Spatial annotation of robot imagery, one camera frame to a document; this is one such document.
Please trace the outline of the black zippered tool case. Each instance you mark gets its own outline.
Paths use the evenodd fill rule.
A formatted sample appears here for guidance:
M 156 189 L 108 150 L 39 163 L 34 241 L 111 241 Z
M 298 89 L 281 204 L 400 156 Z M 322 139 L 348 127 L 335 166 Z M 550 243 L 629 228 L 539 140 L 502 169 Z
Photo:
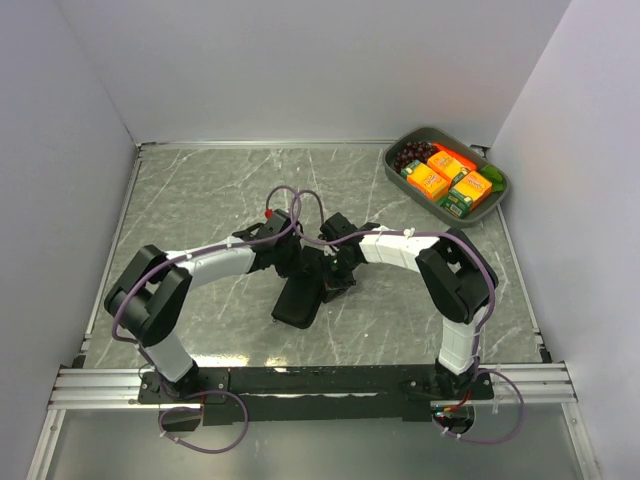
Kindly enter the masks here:
M 307 329 L 314 322 L 325 295 L 322 250 L 302 249 L 304 269 L 289 277 L 271 312 L 274 320 L 297 329 Z

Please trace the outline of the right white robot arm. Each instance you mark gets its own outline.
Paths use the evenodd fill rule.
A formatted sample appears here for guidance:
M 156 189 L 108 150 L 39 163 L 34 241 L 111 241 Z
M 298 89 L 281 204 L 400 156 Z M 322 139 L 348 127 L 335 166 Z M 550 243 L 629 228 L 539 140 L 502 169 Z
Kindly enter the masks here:
M 470 238 L 458 228 L 445 232 L 394 230 L 378 224 L 357 228 L 335 214 L 320 227 L 320 239 L 337 249 L 334 273 L 361 264 L 385 264 L 418 273 L 443 316 L 435 363 L 438 390 L 459 398 L 478 376 L 479 336 L 493 313 L 497 275 Z

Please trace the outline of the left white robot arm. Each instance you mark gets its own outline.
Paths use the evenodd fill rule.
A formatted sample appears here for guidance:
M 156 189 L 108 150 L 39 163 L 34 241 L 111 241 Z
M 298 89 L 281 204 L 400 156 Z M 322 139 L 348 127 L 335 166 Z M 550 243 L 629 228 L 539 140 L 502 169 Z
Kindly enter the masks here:
M 270 267 L 282 277 L 299 272 L 298 225 L 288 212 L 277 209 L 264 223 L 204 247 L 182 251 L 142 247 L 104 299 L 104 308 L 114 319 L 113 337 L 135 345 L 172 400 L 189 400 L 201 386 L 199 367 L 175 332 L 187 295 L 217 280 Z

